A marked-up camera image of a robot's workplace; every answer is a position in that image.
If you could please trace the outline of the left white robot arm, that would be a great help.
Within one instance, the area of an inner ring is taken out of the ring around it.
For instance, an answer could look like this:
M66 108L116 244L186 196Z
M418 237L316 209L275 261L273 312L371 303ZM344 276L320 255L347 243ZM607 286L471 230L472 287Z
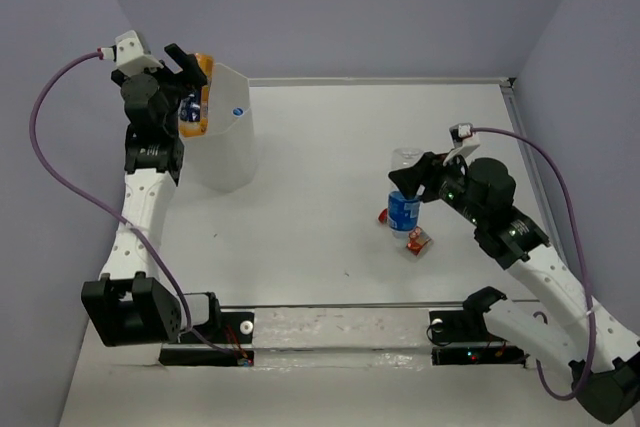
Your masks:
M86 282L82 304L107 347L162 344L189 331L209 342L221 317L206 307L191 312L185 293L159 255L169 204L180 180L184 144L179 109L207 83L195 55L169 44L174 72L150 55L115 49L111 78L120 88L128 119L123 206L111 252L98 279Z

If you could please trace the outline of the red cap crushed bottle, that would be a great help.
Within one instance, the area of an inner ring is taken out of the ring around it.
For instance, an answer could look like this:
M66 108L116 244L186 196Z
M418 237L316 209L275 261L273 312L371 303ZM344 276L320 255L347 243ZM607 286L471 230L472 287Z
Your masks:
M403 255L411 255L416 259L423 257L434 243L431 236L420 226L408 232L392 231L392 238Z

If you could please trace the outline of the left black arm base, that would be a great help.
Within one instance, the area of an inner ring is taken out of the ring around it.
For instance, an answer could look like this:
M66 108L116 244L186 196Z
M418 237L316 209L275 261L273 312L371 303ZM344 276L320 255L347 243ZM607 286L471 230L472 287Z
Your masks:
M159 363L166 367L253 367L255 312L223 309L220 324L197 325L178 340L161 347Z

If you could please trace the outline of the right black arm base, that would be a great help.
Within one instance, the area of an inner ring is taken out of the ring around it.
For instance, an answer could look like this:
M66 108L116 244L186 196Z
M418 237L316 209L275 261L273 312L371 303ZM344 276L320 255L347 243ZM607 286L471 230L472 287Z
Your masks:
M519 365L528 355L507 340L491 334L484 322L463 309L429 312L427 340L434 366Z

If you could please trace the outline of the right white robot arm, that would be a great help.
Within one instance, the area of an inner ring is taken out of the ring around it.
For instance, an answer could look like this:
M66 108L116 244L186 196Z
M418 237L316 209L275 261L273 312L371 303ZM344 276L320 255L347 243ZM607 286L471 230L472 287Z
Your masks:
M525 286L554 319L552 326L519 310L486 287L471 294L460 315L462 331L489 333L516 343L576 390L578 403L611 425L639 401L639 336L619 323L564 264L549 237L514 205L516 181L491 158L471 163L425 153L388 175L403 195L444 201L475 228L481 250Z

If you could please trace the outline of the clear bottle blue label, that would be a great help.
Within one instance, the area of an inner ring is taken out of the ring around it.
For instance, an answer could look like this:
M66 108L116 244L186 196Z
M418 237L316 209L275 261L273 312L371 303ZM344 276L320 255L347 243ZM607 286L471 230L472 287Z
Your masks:
M392 152L391 170L396 171L413 166L424 154L414 147L396 148ZM406 198L394 184L390 184L387 205L387 224L396 245L405 248L409 234L418 224L420 201L417 197Z

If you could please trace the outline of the orange juice bottle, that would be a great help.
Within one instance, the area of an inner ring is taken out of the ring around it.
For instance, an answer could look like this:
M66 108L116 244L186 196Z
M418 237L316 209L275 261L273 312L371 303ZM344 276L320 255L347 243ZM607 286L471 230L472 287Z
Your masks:
M215 62L214 58L207 54L196 53L195 57L207 78L207 83L181 103L179 131L185 138L204 136L209 124L209 95Z

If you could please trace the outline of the clear bottle blue ring cap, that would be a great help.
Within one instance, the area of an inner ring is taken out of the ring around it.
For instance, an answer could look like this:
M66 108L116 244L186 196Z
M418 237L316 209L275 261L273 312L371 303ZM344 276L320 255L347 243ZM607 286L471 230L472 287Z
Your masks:
M235 118L240 118L245 114L245 110L239 107L236 107L232 110L232 114Z

